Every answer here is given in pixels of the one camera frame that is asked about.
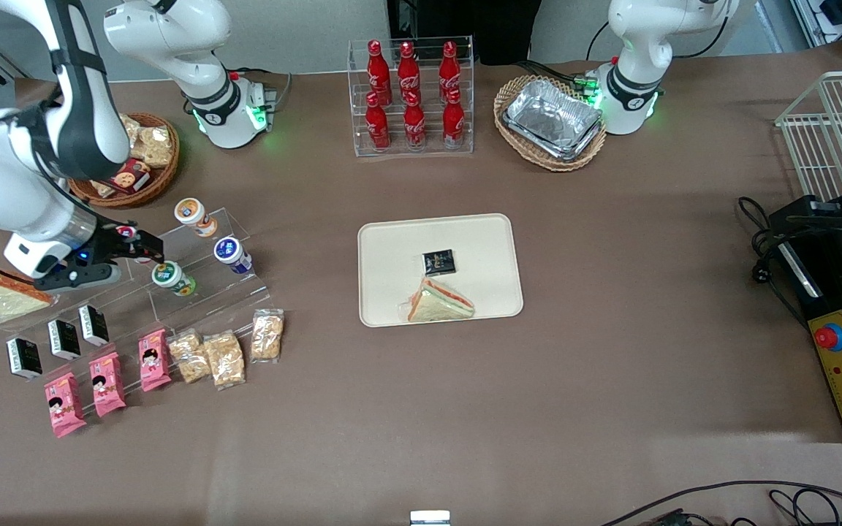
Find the aluminum foil tray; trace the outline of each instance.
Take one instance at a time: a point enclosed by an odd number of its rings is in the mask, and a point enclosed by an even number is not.
[[[538,79],[525,84],[502,120],[556,159],[572,161],[599,133],[601,116],[590,104]]]

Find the acrylic bottle rack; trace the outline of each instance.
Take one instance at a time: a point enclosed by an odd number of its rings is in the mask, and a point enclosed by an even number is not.
[[[440,97],[440,67],[444,43],[457,43],[460,66],[460,105],[464,114],[463,144],[458,150],[444,146],[444,103]],[[382,56],[388,63],[392,84],[392,104],[385,107],[391,146],[384,152],[372,149],[372,139],[365,126],[365,95],[370,92],[368,73],[368,40],[350,40],[347,77],[350,86],[350,113],[353,118],[353,146],[357,157],[423,156],[425,153],[472,153],[474,150],[474,44],[472,37],[431,37],[414,39],[418,69],[421,70],[421,109],[425,114],[427,146],[421,152],[408,150],[405,140],[405,103],[398,90],[398,60],[403,39],[380,40]]]

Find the sandwich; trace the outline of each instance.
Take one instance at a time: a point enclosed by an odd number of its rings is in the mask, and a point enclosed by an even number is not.
[[[411,296],[412,323],[468,319],[474,315],[474,304],[446,286],[426,278]]]
[[[0,323],[49,307],[54,297],[0,274]]]

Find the wire rack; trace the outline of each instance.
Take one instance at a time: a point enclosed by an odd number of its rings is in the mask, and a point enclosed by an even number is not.
[[[805,194],[842,194],[842,71],[825,73],[775,120]]]

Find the wicker basket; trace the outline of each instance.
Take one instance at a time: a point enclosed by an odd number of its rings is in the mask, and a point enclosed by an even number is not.
[[[539,146],[531,143],[531,141],[525,139],[525,137],[522,137],[520,134],[508,129],[505,127],[505,124],[502,123],[502,113],[505,111],[506,107],[512,103],[512,100],[515,100],[515,97],[517,97],[519,93],[521,93],[525,84],[538,79],[549,81],[549,83],[554,84],[554,86],[557,86],[566,94],[578,96],[578,94],[570,86],[565,85],[559,80],[548,79],[548,77],[526,75],[518,77],[517,79],[509,80],[505,86],[502,86],[501,90],[498,90],[496,100],[492,103],[493,122],[496,124],[498,133],[501,133],[502,137],[505,137],[506,142],[515,148],[515,152],[518,152],[519,156],[522,156],[522,159],[538,164],[538,166],[542,167],[542,169],[548,169],[551,171],[572,171],[579,169],[579,167],[584,167],[585,164],[591,162],[591,159],[593,159],[597,152],[599,152],[599,149],[602,148],[602,143],[606,140],[605,127],[601,126],[597,136],[595,136],[593,140],[591,140],[591,143],[587,145],[587,148],[585,148],[583,152],[577,156],[577,159],[572,160],[571,162],[564,162],[562,160],[555,159],[555,157],[551,156],[550,153],[545,152],[545,150],[542,150]]]
[[[147,186],[137,191],[131,196],[117,192],[109,197],[100,197],[90,184],[89,180],[70,180],[70,190],[74,195],[80,199],[86,199],[91,205],[100,207],[137,207],[141,206],[164,193],[164,190],[170,186],[174,180],[174,175],[178,171],[178,157],[181,156],[181,141],[178,139],[178,133],[174,130],[174,126],[168,123],[161,117],[155,117],[150,113],[128,113],[134,121],[144,127],[167,126],[167,136],[171,139],[173,145],[173,152],[171,154],[171,164],[168,164],[161,171],[151,171],[151,180]]]

